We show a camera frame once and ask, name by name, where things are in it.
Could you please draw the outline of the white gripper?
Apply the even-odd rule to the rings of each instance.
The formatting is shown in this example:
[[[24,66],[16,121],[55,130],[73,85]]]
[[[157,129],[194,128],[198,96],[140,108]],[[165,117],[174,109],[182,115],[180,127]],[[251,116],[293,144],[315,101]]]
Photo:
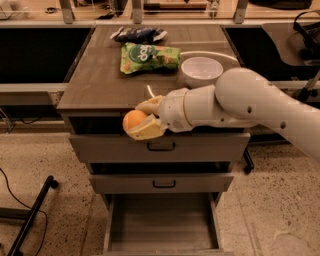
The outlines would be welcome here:
[[[148,140],[161,137],[165,127],[172,132],[191,131],[184,109],[187,88],[171,91],[166,96],[158,95],[139,103],[135,109],[147,114],[147,118],[139,125],[125,131],[134,140]]]

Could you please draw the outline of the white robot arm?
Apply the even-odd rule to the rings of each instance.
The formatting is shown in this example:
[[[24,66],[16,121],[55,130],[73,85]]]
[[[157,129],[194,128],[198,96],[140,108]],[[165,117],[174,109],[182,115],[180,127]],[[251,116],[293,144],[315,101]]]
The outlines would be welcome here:
[[[262,125],[320,161],[320,110],[278,89],[258,73],[233,68],[213,85],[173,90],[138,104],[123,118],[135,140],[191,131],[199,126],[247,128]]]

